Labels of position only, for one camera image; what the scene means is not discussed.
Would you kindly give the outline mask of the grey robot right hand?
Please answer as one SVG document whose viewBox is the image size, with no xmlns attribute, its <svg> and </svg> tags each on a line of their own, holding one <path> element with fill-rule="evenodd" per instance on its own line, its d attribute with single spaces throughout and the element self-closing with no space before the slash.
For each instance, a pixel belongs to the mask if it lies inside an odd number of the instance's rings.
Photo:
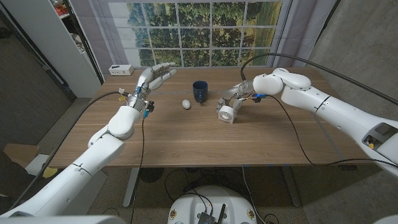
<svg viewBox="0 0 398 224">
<path fill-rule="evenodd" d="M 216 112 L 218 119 L 233 123 L 242 107 L 243 101 L 247 100 L 254 93 L 253 81 L 243 81 L 229 90 L 226 90 L 218 101 Z"/>
</svg>

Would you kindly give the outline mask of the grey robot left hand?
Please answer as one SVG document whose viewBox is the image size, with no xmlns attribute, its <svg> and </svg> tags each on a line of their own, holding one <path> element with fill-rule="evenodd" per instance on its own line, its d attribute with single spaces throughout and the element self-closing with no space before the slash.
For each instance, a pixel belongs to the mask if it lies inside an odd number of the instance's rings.
<svg viewBox="0 0 398 224">
<path fill-rule="evenodd" d="M 142 111 L 151 91 L 160 88 L 166 80 L 176 74 L 175 62 L 165 62 L 146 68 L 139 76 L 135 90 L 128 95 L 126 106 Z"/>
</svg>

